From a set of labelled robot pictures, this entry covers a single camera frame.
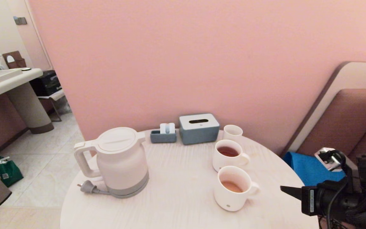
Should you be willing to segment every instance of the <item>mug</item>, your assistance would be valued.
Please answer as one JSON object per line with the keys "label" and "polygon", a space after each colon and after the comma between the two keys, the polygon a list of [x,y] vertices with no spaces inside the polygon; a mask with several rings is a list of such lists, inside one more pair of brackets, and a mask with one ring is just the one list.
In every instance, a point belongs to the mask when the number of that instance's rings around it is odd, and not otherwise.
{"label": "mug", "polygon": [[218,171],[218,183],[214,188],[214,198],[223,209],[235,212],[240,210],[259,185],[250,176],[235,166],[225,166]]}
{"label": "mug", "polygon": [[215,144],[213,152],[213,168],[219,171],[227,165],[234,165],[244,168],[249,164],[250,157],[242,151],[238,143],[224,139]]}
{"label": "mug", "polygon": [[243,130],[236,125],[226,125],[224,126],[224,133],[222,135],[222,139],[229,139],[229,140],[238,140],[241,138]]}

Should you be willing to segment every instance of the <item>white kettle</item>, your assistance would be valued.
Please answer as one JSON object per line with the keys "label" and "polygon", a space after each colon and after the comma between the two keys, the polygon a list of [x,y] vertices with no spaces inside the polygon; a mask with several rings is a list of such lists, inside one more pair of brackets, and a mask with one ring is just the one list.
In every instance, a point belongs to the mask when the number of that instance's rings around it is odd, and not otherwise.
{"label": "white kettle", "polygon": [[[128,127],[107,130],[96,140],[74,146],[77,163],[86,177],[102,176],[108,192],[117,198],[128,198],[142,191],[148,183],[144,132]],[[83,152],[97,152],[97,170],[87,164]]]}

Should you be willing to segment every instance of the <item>tile floor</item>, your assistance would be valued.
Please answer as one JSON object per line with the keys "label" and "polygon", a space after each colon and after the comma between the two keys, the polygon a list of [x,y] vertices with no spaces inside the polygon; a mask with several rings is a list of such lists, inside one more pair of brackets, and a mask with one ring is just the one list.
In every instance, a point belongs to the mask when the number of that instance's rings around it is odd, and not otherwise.
{"label": "tile floor", "polygon": [[65,194],[80,171],[73,146],[84,141],[73,114],[61,118],[51,132],[28,131],[0,153],[10,156],[24,176],[9,187],[12,194],[0,207],[0,228],[59,228]]}

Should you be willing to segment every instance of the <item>small tray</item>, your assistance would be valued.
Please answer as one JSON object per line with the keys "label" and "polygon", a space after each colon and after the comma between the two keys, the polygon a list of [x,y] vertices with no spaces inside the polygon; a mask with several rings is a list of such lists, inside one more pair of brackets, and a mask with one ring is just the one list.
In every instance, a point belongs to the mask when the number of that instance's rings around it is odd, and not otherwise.
{"label": "small tray", "polygon": [[160,130],[151,131],[151,142],[152,143],[166,143],[166,142],[176,142],[176,133],[174,134],[161,134]]}

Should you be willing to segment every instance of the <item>white table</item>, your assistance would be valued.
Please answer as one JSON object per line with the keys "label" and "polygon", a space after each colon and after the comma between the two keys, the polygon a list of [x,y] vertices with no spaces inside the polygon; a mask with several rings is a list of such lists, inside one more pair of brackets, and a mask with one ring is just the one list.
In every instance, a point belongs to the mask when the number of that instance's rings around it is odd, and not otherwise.
{"label": "white table", "polygon": [[[61,229],[318,228],[317,217],[302,214],[300,201],[280,191],[280,185],[300,187],[302,181],[259,143],[245,137],[238,141],[252,159],[247,171],[261,189],[241,210],[228,212],[213,198],[215,142],[183,145],[178,136],[176,143],[152,144],[150,130],[145,133],[150,177],[146,188],[127,199],[85,194],[77,184],[88,178],[80,172],[67,191]],[[89,164],[97,168],[96,157]],[[94,183],[105,189],[102,181]]]}

